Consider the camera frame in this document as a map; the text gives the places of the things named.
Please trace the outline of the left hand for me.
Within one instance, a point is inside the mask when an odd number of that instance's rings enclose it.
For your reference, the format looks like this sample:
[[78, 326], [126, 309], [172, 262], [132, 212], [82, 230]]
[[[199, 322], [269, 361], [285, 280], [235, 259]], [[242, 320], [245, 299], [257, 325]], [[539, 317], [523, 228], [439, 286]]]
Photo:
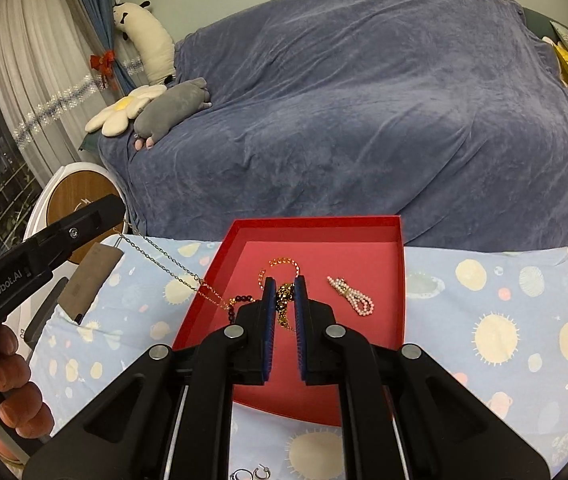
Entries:
[[[13, 331], [0, 325], [0, 393], [8, 397], [0, 405], [0, 419], [25, 439], [47, 437], [54, 427], [49, 405], [31, 378], [26, 360], [17, 353], [18, 339]], [[17, 464], [18, 459], [0, 440], [0, 459]]]

